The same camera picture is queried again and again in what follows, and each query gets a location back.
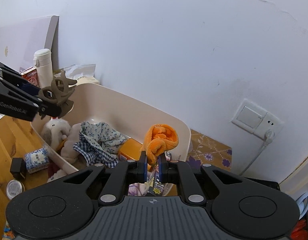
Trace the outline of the brown hair claw clip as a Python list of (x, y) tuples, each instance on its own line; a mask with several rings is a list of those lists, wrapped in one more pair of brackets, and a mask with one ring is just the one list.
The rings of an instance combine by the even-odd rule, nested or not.
[(72, 110), (74, 102), (69, 97), (74, 93), (77, 81), (68, 79), (65, 72), (60, 77), (54, 77), (51, 85), (40, 89), (38, 98), (41, 100), (57, 100), (61, 107), (61, 118)]

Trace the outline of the grey white plush toy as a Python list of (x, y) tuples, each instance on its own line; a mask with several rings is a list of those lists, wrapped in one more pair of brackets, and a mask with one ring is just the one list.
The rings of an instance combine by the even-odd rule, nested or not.
[(69, 135), (71, 126), (63, 119), (51, 119), (47, 122), (40, 136), (53, 149), (56, 150), (62, 141)]

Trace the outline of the orange cloth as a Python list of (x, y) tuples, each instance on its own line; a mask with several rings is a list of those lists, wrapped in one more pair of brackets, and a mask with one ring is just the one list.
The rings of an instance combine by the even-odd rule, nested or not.
[(140, 152), (145, 151), (148, 165), (154, 166), (162, 153), (173, 150), (178, 144), (177, 132), (171, 126), (155, 124), (146, 132)]

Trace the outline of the red carton box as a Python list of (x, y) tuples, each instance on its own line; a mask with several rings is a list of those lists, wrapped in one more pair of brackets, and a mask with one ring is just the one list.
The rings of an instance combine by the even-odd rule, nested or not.
[(28, 68), (22, 71), (20, 74), (24, 79), (26, 79), (32, 85), (39, 87), (39, 78), (38, 78), (37, 69), (35, 67)]

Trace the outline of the colourful snack packet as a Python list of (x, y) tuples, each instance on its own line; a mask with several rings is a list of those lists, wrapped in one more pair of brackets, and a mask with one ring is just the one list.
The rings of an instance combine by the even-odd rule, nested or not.
[(150, 184), (149, 189), (147, 191), (147, 194), (153, 195), (153, 196), (167, 196), (168, 193), (171, 191), (173, 184), (171, 183), (162, 183), (160, 181), (160, 175), (159, 175), (159, 161), (157, 162), (157, 165), (155, 166), (151, 176), (150, 176)]

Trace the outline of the white thermos bottle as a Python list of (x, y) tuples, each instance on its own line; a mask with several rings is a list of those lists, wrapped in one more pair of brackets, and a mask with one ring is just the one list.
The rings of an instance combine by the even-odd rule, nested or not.
[(37, 70), (40, 88), (50, 86), (53, 80), (51, 51), (46, 48), (37, 50), (34, 53), (33, 64)]

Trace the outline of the blue checked cloth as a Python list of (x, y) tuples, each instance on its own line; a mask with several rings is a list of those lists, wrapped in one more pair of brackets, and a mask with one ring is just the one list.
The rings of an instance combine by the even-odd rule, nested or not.
[(119, 163), (119, 148), (125, 142), (125, 136), (107, 123), (84, 121), (79, 130), (79, 141), (73, 145), (73, 150), (84, 157), (87, 166), (104, 164), (114, 168)]

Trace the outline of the purple flower patterned mat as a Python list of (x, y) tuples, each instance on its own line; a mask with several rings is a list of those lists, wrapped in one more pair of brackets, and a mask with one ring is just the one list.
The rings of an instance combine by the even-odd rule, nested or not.
[(232, 148), (192, 129), (186, 162), (192, 168), (200, 168), (203, 164), (211, 164), (230, 171)]

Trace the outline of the purple white board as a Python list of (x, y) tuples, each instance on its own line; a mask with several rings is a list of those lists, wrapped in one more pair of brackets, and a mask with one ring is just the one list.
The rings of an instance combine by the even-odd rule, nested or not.
[(0, 62), (21, 72), (33, 66), (34, 53), (51, 49), (58, 16), (45, 16), (0, 28)]

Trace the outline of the pale pink cloth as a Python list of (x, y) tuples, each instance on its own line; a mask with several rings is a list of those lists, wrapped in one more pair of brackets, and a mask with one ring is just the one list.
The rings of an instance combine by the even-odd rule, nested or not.
[(73, 149), (75, 143), (79, 142), (79, 131), (81, 124), (75, 124), (71, 127), (70, 132), (65, 140), (65, 143), (61, 149), (60, 155), (70, 164), (74, 164), (77, 159), (79, 152)]

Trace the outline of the pink plastic storage bin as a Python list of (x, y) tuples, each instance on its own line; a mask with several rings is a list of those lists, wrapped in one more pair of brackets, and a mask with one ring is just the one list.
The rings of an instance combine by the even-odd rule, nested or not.
[(169, 115), (137, 99), (93, 83), (76, 86), (69, 98), (73, 108), (63, 119), (70, 125), (83, 121), (97, 124), (105, 122), (113, 129), (142, 143), (154, 124), (167, 124), (178, 134), (179, 144), (170, 150), (172, 159), (185, 161), (191, 142), (189, 127), (178, 118)]

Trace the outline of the blue white porcelain-pattern box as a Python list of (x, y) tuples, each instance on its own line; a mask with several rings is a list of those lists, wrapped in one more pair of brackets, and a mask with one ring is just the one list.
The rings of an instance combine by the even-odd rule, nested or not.
[(25, 154), (24, 161), (29, 174), (43, 170), (50, 164), (48, 153), (45, 148), (40, 148)]

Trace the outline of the white tissue pack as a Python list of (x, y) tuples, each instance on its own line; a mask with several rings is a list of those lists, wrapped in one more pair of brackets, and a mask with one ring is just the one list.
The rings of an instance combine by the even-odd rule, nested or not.
[(62, 72), (65, 72), (65, 75), (68, 79), (73, 79), (77, 81), (77, 85), (83, 83), (94, 83), (99, 85), (100, 82), (94, 77), (96, 64), (83, 64), (83, 65), (71, 65), (57, 70), (54, 73), (55, 77), (60, 77)]

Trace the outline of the small black box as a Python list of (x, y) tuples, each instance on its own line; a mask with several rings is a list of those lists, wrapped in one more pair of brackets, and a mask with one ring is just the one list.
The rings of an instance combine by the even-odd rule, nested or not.
[(26, 163), (23, 158), (13, 158), (10, 173), (16, 180), (25, 180), (27, 174)]

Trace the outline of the white wall socket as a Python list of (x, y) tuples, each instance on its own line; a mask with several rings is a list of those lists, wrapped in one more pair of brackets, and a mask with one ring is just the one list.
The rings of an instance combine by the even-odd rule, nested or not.
[(231, 122), (262, 140), (267, 131), (274, 137), (284, 127), (283, 121), (248, 99), (242, 101)]

